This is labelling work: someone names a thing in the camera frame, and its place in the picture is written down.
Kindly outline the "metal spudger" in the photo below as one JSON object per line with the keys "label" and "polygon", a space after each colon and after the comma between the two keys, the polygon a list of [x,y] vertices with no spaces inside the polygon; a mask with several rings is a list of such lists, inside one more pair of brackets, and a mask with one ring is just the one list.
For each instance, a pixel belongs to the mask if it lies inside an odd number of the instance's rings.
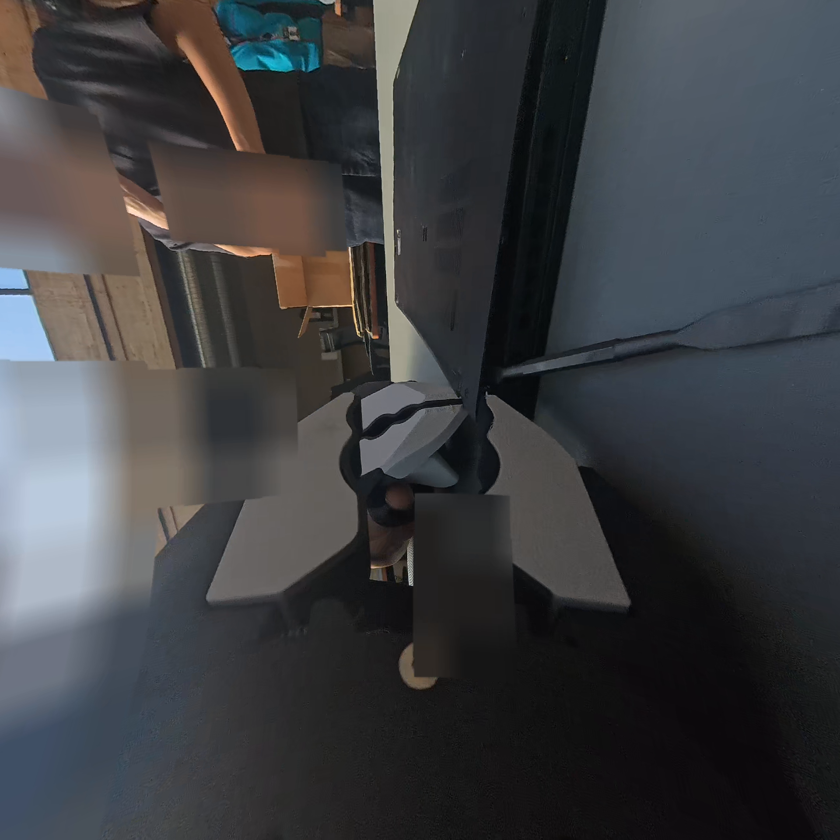
{"label": "metal spudger", "polygon": [[708,313],[677,330],[611,339],[499,369],[501,383],[688,349],[704,352],[818,338],[839,332],[839,281]]}

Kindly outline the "metal air duct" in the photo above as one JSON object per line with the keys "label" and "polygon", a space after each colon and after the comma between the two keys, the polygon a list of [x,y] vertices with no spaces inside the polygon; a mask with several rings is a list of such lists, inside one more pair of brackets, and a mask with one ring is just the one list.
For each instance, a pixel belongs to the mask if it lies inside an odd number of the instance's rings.
{"label": "metal air duct", "polygon": [[234,368],[242,364],[230,281],[233,258],[217,253],[154,251],[168,306],[178,365]]}

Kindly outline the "teal backpack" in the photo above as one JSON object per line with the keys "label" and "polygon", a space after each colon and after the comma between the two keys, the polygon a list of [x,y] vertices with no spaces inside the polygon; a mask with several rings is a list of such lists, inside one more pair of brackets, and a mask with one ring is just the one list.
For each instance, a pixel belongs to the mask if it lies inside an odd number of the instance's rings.
{"label": "teal backpack", "polygon": [[322,66],[319,3],[221,1],[214,11],[238,69],[305,73]]}

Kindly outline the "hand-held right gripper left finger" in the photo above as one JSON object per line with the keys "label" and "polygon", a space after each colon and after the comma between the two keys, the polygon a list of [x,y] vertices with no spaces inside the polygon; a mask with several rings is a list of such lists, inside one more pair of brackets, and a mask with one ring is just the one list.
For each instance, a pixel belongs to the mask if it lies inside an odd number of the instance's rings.
{"label": "hand-held right gripper left finger", "polygon": [[206,593],[209,605],[280,595],[356,538],[359,502],[340,467],[353,400],[339,395],[300,420],[297,451],[281,464],[280,494],[244,503]]}

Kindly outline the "person's left hand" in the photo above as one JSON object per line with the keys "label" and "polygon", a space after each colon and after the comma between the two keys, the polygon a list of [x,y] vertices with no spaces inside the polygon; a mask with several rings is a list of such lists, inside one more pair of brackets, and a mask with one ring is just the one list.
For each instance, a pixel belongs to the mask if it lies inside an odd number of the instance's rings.
{"label": "person's left hand", "polygon": [[410,485],[397,481],[375,488],[366,502],[372,569],[393,566],[414,534],[415,497]]}

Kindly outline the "white desk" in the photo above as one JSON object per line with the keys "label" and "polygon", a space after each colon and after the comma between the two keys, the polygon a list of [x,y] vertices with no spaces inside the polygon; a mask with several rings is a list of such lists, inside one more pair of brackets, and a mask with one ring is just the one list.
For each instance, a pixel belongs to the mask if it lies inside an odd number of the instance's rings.
{"label": "white desk", "polygon": [[[607,2],[551,350],[838,280],[838,2]],[[838,758],[838,334],[543,380],[688,542],[800,763]]]}

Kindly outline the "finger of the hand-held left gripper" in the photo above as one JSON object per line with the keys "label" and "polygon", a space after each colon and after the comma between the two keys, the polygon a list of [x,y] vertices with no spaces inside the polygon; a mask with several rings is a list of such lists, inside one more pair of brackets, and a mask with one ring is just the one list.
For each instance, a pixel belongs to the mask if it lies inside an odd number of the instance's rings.
{"label": "finger of the hand-held left gripper", "polygon": [[406,477],[434,455],[463,423],[464,408],[421,408],[381,435],[360,441],[361,475],[380,470]]}
{"label": "finger of the hand-held left gripper", "polygon": [[461,407],[449,385],[430,382],[394,382],[360,399],[363,435],[381,435],[424,408]]}

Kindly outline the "laptop bottom cover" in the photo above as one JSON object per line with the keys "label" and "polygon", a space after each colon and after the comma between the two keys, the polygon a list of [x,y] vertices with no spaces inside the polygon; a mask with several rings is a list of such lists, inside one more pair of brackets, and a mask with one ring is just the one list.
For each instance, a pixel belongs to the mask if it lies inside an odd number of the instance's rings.
{"label": "laptop bottom cover", "polygon": [[395,302],[476,413],[534,1],[421,1],[393,87]]}

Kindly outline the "cardboard box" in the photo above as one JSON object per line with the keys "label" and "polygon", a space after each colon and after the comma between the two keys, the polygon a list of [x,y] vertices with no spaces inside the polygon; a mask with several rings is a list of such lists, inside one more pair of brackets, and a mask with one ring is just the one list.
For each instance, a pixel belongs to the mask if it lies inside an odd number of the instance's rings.
{"label": "cardboard box", "polygon": [[350,251],[321,257],[272,254],[280,309],[349,308],[353,305]]}

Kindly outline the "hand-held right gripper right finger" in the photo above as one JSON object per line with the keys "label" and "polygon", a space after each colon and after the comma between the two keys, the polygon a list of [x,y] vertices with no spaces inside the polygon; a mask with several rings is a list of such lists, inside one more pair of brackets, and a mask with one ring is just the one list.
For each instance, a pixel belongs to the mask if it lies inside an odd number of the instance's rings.
{"label": "hand-held right gripper right finger", "polygon": [[512,562],[564,606],[627,612],[631,601],[574,459],[498,397],[486,403],[499,458],[487,495],[508,499]]}

